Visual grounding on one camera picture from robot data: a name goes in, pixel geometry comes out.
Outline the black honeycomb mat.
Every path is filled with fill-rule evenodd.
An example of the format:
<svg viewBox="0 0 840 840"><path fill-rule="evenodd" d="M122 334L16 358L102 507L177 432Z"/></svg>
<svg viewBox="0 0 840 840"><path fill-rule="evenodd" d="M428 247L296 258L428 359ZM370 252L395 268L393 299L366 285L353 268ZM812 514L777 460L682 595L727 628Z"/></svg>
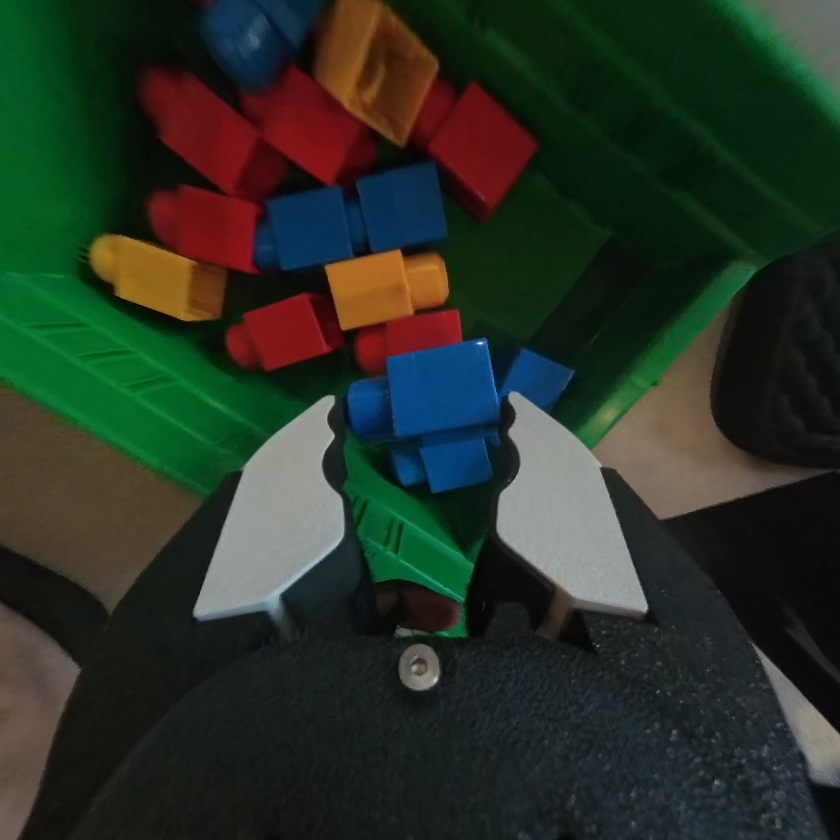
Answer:
<svg viewBox="0 0 840 840"><path fill-rule="evenodd" d="M773 262L749 281L716 363L711 412L741 451L839 468L839 247Z"/></svg>

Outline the person's left hand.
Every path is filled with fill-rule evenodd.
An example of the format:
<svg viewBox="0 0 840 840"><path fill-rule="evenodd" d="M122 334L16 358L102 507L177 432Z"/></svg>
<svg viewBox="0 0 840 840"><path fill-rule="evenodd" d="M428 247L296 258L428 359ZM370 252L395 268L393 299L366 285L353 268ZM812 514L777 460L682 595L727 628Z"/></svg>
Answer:
<svg viewBox="0 0 840 840"><path fill-rule="evenodd" d="M426 633L447 632L460 620L460 604L420 584L384 581L374 586L377 610L387 626Z"/></svg>

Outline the pile of plastic blocks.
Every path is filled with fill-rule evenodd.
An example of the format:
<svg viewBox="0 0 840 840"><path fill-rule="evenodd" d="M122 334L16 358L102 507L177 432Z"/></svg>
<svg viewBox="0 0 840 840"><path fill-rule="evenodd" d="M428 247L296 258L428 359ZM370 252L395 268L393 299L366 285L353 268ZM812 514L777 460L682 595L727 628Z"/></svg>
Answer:
<svg viewBox="0 0 840 840"><path fill-rule="evenodd" d="M154 135L209 188L150 194L154 241L102 235L92 272L173 323L211 324L227 366L330 393L349 343L367 377L467 337L531 342L608 232L532 165L535 117L456 2L215 2L207 43L238 104L144 68Z"/></svg>

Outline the green plastic bin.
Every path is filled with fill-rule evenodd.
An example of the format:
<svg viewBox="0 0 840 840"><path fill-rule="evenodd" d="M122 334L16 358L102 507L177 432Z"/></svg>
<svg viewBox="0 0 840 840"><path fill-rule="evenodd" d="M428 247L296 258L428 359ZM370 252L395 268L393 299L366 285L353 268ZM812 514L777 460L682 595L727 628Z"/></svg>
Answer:
<svg viewBox="0 0 840 840"><path fill-rule="evenodd" d="M463 325L575 370L557 417L595 446L760 267L838 234L838 80L748 2L394 2L454 86L539 150L481 224L446 199ZM145 237L194 173L138 107L143 67L230 97L184 2L2 2L2 381L205 496L356 377L251 374L222 325L118 301L98 235Z"/></svg>

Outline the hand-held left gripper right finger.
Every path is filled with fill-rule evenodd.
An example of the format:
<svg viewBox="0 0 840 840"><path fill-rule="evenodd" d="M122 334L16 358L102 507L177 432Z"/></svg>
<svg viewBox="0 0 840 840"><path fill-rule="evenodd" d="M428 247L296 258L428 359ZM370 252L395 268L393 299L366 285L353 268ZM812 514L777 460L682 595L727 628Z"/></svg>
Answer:
<svg viewBox="0 0 840 840"><path fill-rule="evenodd" d="M648 601L601 462L578 437L519 392L506 397L502 435L511 476L498 493L493 537L528 584L542 636L559 636L577 612L643 621Z"/></svg>

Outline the blue mega block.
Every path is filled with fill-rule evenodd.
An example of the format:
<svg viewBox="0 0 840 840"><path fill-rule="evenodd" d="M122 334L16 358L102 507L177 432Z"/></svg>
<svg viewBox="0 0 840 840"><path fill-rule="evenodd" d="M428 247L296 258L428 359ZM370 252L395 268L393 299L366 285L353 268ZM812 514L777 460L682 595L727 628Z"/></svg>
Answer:
<svg viewBox="0 0 840 840"><path fill-rule="evenodd" d="M353 382L350 431L362 439L418 438L497 424L501 405L487 339L470 339L386 360L383 375Z"/></svg>

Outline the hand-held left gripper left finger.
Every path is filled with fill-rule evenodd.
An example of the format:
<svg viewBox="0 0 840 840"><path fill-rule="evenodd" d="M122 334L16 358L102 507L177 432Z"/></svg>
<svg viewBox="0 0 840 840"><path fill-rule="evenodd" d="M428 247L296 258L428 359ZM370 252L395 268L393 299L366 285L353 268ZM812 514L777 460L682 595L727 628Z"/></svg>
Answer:
<svg viewBox="0 0 840 840"><path fill-rule="evenodd" d="M282 636L361 619L361 546L343 493L345 428L328 395L273 434L242 468L192 616L264 613Z"/></svg>

